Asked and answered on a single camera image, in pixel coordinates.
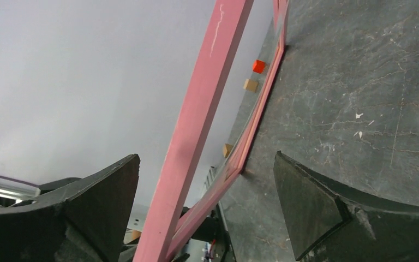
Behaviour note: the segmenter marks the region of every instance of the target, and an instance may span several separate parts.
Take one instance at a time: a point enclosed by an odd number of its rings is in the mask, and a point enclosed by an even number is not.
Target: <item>cable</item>
[[[22,181],[22,180],[18,180],[18,179],[15,179],[15,178],[10,178],[10,177],[5,177],[5,176],[1,176],[1,175],[0,175],[0,179],[16,182],[16,183],[20,183],[20,184],[25,184],[25,185],[31,186],[31,187],[39,187],[37,184],[33,184],[33,183],[30,183],[30,182],[26,182],[26,181]]]

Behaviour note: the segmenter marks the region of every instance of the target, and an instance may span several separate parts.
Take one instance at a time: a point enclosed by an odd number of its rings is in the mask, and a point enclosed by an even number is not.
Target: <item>white wall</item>
[[[0,1],[0,175],[85,177],[138,153],[148,206],[215,0]],[[187,205],[222,154],[272,17],[257,0]]]

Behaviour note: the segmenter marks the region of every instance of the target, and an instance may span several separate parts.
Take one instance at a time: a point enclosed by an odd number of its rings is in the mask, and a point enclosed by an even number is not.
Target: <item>concrete floor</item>
[[[222,199],[238,261],[295,261],[276,151],[419,205],[419,1],[291,1],[288,49],[245,173]],[[256,99],[247,94],[229,142]]]

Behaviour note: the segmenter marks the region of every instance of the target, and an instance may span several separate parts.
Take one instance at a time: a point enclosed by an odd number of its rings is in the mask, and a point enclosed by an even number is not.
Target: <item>pink frame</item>
[[[253,114],[223,172],[203,198],[179,218],[253,4],[253,0],[216,1],[134,261],[171,261],[242,172],[284,52],[288,0],[273,3],[279,43]]]

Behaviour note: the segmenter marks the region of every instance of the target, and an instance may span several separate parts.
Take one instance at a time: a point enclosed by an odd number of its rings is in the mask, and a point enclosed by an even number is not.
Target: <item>tan block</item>
[[[234,147],[233,145],[224,144],[224,148],[223,148],[224,158],[227,158],[229,156],[233,147]]]
[[[256,90],[258,90],[258,82],[255,80],[246,79],[243,88],[251,92],[256,92]]]

